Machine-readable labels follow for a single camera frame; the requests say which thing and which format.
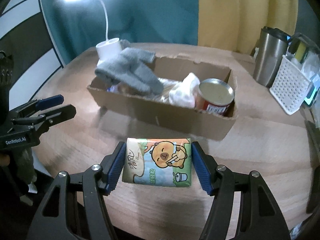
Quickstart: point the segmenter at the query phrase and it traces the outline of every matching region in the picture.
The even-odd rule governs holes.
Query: cardboard box
[[[156,58],[149,67],[157,77],[178,81],[183,81],[190,72],[193,72],[200,81],[218,78],[227,82],[234,89],[235,95],[237,93],[233,73],[225,66],[161,57]],[[111,93],[106,91],[107,88],[107,85],[97,77],[87,87],[99,106],[172,130],[222,140],[236,121],[236,99],[229,107],[226,116],[221,116],[145,100],[139,96]]]

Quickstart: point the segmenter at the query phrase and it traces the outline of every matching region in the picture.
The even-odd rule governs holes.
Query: black and white cabinet
[[[62,63],[54,49],[40,0],[10,0],[0,15],[0,50],[12,55],[10,109],[28,102]]]

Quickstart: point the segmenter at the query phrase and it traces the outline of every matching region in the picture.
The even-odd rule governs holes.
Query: table surface
[[[41,136],[41,144],[34,148],[53,177],[62,170],[72,174],[100,163],[127,137],[191,137],[218,164],[247,174],[251,170],[259,171],[289,228],[308,217],[305,210],[318,160],[308,139],[303,113],[287,116],[268,90],[253,80],[254,61],[250,56],[189,45],[135,46],[156,51],[159,57],[178,55],[229,66],[237,80],[238,119],[233,128],[222,141],[214,141],[100,109],[86,88],[95,77],[98,62],[98,55],[91,48],[59,70],[36,95],[45,98],[62,94],[65,104],[73,104],[77,109],[74,119],[51,127]],[[190,188],[128,184],[119,179],[116,190],[105,197],[113,225],[144,239],[198,239],[212,200],[201,189],[194,170]],[[240,193],[235,193],[228,238],[235,234],[239,203]]]

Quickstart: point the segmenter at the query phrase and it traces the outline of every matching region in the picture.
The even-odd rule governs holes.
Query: teal curtain
[[[197,45],[198,0],[103,0],[109,39]],[[105,40],[99,0],[41,0],[54,42],[67,64]]]

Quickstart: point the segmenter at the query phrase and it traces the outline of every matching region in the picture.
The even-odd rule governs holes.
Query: perforated basket
[[[287,114],[291,115],[299,110],[311,86],[312,82],[283,55],[270,93]]]

